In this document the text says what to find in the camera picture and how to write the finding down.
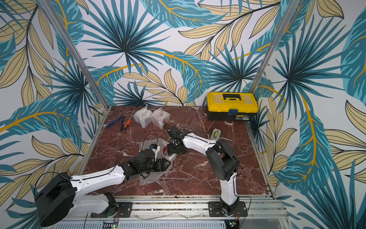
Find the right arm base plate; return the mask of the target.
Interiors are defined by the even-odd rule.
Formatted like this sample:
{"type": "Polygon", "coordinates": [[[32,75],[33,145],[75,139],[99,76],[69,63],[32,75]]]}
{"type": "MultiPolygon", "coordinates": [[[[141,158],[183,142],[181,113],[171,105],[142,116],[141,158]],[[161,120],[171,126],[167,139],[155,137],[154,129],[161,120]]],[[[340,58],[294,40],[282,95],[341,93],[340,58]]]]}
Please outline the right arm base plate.
{"type": "Polygon", "coordinates": [[[221,201],[208,202],[210,217],[247,217],[247,207],[243,201],[236,201],[233,205],[227,205],[221,201]]]}

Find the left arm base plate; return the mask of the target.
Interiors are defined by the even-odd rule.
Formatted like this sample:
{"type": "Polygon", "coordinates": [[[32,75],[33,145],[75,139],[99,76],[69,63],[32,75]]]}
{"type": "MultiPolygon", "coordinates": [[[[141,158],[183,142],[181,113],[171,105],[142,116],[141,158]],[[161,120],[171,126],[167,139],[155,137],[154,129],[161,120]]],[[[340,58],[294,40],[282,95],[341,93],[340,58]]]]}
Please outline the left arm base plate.
{"type": "Polygon", "coordinates": [[[100,214],[92,213],[91,218],[129,218],[132,211],[132,202],[117,202],[110,204],[100,214]]]}

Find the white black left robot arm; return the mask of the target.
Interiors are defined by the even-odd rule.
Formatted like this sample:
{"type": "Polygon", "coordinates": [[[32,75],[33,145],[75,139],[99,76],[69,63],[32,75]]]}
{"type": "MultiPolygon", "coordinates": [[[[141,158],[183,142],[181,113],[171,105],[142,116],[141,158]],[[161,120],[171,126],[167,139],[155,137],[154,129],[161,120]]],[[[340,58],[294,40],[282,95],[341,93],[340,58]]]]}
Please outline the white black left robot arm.
{"type": "Polygon", "coordinates": [[[97,218],[117,218],[122,207],[113,195],[110,192],[91,195],[91,192],[127,183],[142,174],[166,171],[170,164],[166,158],[156,158],[153,150],[144,149],[131,160],[106,170],[80,176],[57,174],[35,197],[41,226],[87,213],[97,218]]]}

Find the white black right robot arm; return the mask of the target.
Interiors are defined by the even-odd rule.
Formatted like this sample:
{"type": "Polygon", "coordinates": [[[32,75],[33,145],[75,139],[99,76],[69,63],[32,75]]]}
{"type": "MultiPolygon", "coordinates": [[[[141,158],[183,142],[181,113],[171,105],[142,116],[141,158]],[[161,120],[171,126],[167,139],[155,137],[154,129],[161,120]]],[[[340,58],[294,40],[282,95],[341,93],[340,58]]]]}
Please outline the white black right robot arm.
{"type": "Polygon", "coordinates": [[[209,140],[176,126],[167,132],[172,139],[167,145],[168,154],[180,155],[195,150],[207,157],[212,171],[220,180],[220,211],[226,216],[235,214],[240,202],[236,188],[240,161],[231,146],[224,139],[209,140]]]}

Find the clear bubble wrap sheet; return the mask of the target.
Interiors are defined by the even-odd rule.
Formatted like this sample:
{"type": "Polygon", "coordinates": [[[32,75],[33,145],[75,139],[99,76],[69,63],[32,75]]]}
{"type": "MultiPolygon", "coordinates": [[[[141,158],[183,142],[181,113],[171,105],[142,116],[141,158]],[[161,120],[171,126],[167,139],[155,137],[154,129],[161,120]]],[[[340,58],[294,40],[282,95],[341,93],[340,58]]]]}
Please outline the clear bubble wrap sheet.
{"type": "Polygon", "coordinates": [[[170,114],[164,111],[162,108],[153,111],[151,116],[152,123],[160,129],[163,129],[165,123],[169,122],[169,119],[170,114]]]}
{"type": "Polygon", "coordinates": [[[148,184],[152,184],[158,181],[162,176],[168,175],[170,172],[173,171],[173,161],[177,157],[176,154],[169,155],[167,152],[167,145],[169,144],[167,141],[163,140],[162,138],[145,140],[144,142],[139,143],[139,150],[148,149],[151,144],[157,144],[158,151],[155,152],[155,158],[161,159],[165,158],[171,164],[167,167],[166,171],[163,172],[152,172],[147,178],[143,178],[142,176],[139,177],[139,182],[141,186],[145,186],[148,184]]]}
{"type": "Polygon", "coordinates": [[[152,122],[152,111],[147,106],[138,110],[133,115],[134,120],[141,125],[142,128],[146,128],[152,122]]]}

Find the white mug red inside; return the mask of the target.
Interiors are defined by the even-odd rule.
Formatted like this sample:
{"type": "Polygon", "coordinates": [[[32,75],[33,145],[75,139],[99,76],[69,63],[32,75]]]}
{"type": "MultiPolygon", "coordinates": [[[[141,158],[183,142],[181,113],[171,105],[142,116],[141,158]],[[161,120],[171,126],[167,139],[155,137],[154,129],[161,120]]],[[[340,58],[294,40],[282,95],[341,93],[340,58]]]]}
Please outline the white mug red inside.
{"type": "Polygon", "coordinates": [[[163,155],[164,158],[170,159],[171,155],[169,154],[169,151],[168,151],[168,145],[165,145],[162,148],[162,155],[163,155]]]}

